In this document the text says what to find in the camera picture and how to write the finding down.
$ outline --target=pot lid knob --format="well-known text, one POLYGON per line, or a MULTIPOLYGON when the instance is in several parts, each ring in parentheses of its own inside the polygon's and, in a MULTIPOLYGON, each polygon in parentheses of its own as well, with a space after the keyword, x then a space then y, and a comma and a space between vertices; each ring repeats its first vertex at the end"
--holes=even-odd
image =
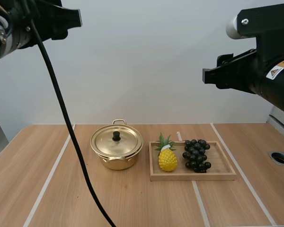
POLYGON ((113 141, 118 142, 120 141, 120 132, 119 131, 115 131, 113 132, 113 141))

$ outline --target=warning label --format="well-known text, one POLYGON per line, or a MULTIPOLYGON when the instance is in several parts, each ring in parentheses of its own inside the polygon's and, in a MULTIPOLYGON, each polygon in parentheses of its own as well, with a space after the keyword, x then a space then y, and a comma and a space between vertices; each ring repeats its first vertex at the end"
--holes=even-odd
POLYGON ((271 70, 271 75, 274 76, 276 72, 278 72, 278 70, 271 70))
POLYGON ((284 69, 284 61, 274 66, 270 72, 266 75, 266 78, 275 79, 276 76, 284 69))

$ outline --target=pot handle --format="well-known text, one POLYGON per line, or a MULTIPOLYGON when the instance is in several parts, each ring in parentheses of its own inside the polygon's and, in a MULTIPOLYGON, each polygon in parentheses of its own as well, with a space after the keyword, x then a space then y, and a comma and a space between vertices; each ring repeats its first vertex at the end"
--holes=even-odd
POLYGON ((123 122, 125 125, 127 125, 126 121, 123 119, 115 119, 112 124, 115 124, 116 122, 123 122))
POLYGON ((107 159, 103 159, 103 161, 105 161, 106 163, 109 163, 111 161, 114 161, 114 160, 121 160, 121 161, 125 161, 126 158, 125 157, 108 157, 107 159))

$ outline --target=toy pineapple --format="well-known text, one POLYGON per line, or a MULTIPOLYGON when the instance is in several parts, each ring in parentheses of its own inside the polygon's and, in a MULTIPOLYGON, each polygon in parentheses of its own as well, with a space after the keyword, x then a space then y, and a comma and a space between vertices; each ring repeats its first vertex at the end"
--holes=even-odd
POLYGON ((175 144, 173 141, 169 140, 170 136, 164 139, 162 133, 160 134, 159 141, 160 144, 157 145, 157 149, 159 150, 159 166, 162 170, 166 172, 174 171, 177 167, 177 157, 172 149, 175 144))

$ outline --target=wooden tray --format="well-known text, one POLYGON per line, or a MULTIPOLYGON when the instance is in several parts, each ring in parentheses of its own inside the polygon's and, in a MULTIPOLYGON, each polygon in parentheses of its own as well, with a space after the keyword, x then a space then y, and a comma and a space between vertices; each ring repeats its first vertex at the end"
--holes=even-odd
POLYGON ((150 167, 151 181, 233 181, 237 178, 233 167, 227 159, 224 151, 217 141, 207 142, 210 149, 206 150, 207 160, 212 164, 212 167, 207 170, 207 173, 198 174, 191 169, 185 167, 186 159, 182 157, 184 150, 184 141, 175 142, 174 151, 178 165, 175 171, 165 172, 161 170, 158 163, 159 151, 156 144, 159 142, 149 142, 150 152, 150 167))

